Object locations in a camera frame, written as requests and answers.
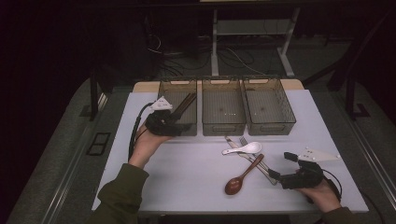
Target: utensil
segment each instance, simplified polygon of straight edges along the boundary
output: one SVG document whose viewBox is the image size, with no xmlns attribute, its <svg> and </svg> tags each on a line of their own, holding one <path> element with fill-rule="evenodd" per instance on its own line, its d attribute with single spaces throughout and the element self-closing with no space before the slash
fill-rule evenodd
<svg viewBox="0 0 396 224">
<path fill-rule="evenodd" d="M 227 185 L 225 186 L 225 193 L 228 195 L 235 195 L 237 192 L 239 192 L 239 190 L 242 188 L 245 176 L 259 164 L 262 158 L 264 158 L 264 155 L 260 154 L 242 175 L 228 181 Z"/>
<path fill-rule="evenodd" d="M 227 138 L 226 138 L 227 142 L 229 142 L 229 141 L 233 142 L 230 138 L 228 138 L 228 139 L 227 139 Z M 245 145 L 248 144 L 248 141 L 246 140 L 246 138 L 245 138 L 244 136 L 241 136 L 241 137 L 239 138 L 239 141 L 241 142 L 242 146 L 245 146 Z M 243 154 L 243 153 L 242 153 L 242 154 L 239 154 L 239 156 L 244 157 L 245 159 L 247 159 L 247 160 L 250 161 L 250 162 L 253 162 L 253 159 L 250 158 L 249 155 L 247 155 L 247 154 Z M 277 180 L 275 180 L 275 179 L 273 179 L 272 177 L 270 177 L 270 175 L 269 175 L 269 173 L 268 173 L 269 167 L 267 166 L 267 164 L 265 164 L 264 161 L 260 161 L 260 163 L 259 163 L 259 165 L 257 166 L 257 168 L 259 168 L 259 170 L 262 171 L 262 173 L 268 178 L 268 180 L 271 182 L 271 184 L 273 184 L 273 185 L 276 185 L 276 184 L 277 184 Z"/>
<path fill-rule="evenodd" d="M 258 142 L 252 142 L 244 147 L 237 147 L 237 148 L 230 148 L 230 149 L 225 149 L 221 153 L 223 155 L 227 155 L 233 152 L 244 152 L 244 153 L 258 153 L 262 150 L 262 144 Z"/>
</svg>

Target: brown spoon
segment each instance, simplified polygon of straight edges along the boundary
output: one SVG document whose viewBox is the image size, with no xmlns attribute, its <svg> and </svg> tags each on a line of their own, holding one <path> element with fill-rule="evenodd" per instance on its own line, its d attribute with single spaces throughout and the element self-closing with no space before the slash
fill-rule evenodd
<svg viewBox="0 0 396 224">
<path fill-rule="evenodd" d="M 247 168 L 247 170 L 240 176 L 235 177 L 228 181 L 227 185 L 225 186 L 225 193 L 228 195 L 235 195 L 239 190 L 242 188 L 242 183 L 244 181 L 245 176 L 256 167 L 260 161 L 262 161 L 264 155 L 260 154 L 256 160 L 251 163 L 251 165 Z"/>
</svg>

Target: spoon handle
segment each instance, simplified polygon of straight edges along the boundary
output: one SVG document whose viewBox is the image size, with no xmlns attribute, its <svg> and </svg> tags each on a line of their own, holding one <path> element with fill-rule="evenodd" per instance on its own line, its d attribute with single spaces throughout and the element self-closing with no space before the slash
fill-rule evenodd
<svg viewBox="0 0 396 224">
<path fill-rule="evenodd" d="M 245 175 L 247 175 L 251 170 L 253 170 L 254 167 L 256 167 L 260 161 L 262 161 L 262 159 L 264 158 L 264 155 L 260 154 L 256 160 L 251 163 L 251 165 L 247 168 L 247 170 L 241 175 L 241 177 L 245 177 Z"/>
<path fill-rule="evenodd" d="M 230 149 L 222 150 L 221 154 L 227 155 L 227 154 L 230 154 L 230 153 L 233 153 L 233 152 L 238 152 L 238 151 L 241 151 L 241 149 L 240 148 L 230 148 Z"/>
</svg>

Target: floor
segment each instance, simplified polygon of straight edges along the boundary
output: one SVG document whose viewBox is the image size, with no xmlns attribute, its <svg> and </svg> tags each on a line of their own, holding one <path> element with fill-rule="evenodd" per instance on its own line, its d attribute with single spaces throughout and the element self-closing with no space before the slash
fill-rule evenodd
<svg viewBox="0 0 396 224">
<path fill-rule="evenodd" d="M 276 46 L 278 38 L 244 38 L 238 45 L 225 39 L 219 42 L 219 72 L 221 75 L 251 75 L 257 71 L 285 77 Z M 288 51 L 291 66 L 300 80 L 338 60 L 347 50 L 348 43 L 331 43 L 324 46 L 324 38 L 293 39 Z M 197 58 L 174 57 L 166 60 L 158 70 L 157 78 L 164 76 L 210 76 L 210 52 L 202 48 Z M 345 90 L 330 92 L 326 84 L 331 74 L 305 86 L 318 106 L 332 139 L 346 161 L 361 192 L 368 195 L 366 203 L 370 211 L 357 214 L 361 223 L 393 223 L 395 206 L 389 200 L 387 186 L 379 181 L 381 175 L 367 161 L 365 149 L 371 148 L 386 171 L 384 175 L 396 179 L 396 127 L 385 116 L 363 86 L 356 89 L 356 103 L 368 110 L 370 117 L 351 120 L 344 112 Z M 100 112 L 89 121 L 86 112 L 90 104 L 89 80 L 81 83 L 64 112 L 55 133 L 37 165 L 32 178 L 8 223 L 82 223 L 91 213 L 91 206 L 106 164 L 111 143 L 120 122 L 128 86 L 119 86 L 111 94 L 101 98 Z M 95 133 L 110 133 L 109 142 L 102 156 L 85 154 Z M 319 214 L 293 214 L 279 217 L 163 217 L 161 223 L 291 223 L 311 224 Z"/>
</svg>

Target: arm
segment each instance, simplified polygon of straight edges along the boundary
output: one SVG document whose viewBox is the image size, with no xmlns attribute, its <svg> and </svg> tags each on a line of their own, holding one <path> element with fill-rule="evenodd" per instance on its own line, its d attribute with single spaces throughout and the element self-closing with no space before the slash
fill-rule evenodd
<svg viewBox="0 0 396 224">
<path fill-rule="evenodd" d="M 302 194 L 308 196 L 318 209 L 323 213 L 323 221 L 326 224 L 359 224 L 358 219 L 349 211 L 347 207 L 342 207 L 335 196 L 332 188 L 326 180 L 314 188 L 297 189 Z"/>
<path fill-rule="evenodd" d="M 122 165 L 117 177 L 103 186 L 98 194 L 101 204 L 90 216 L 91 223 L 137 223 L 137 211 L 142 202 L 142 188 L 149 177 L 143 170 L 161 143 L 172 138 L 152 134 L 142 125 L 137 132 L 134 154 Z"/>
</svg>

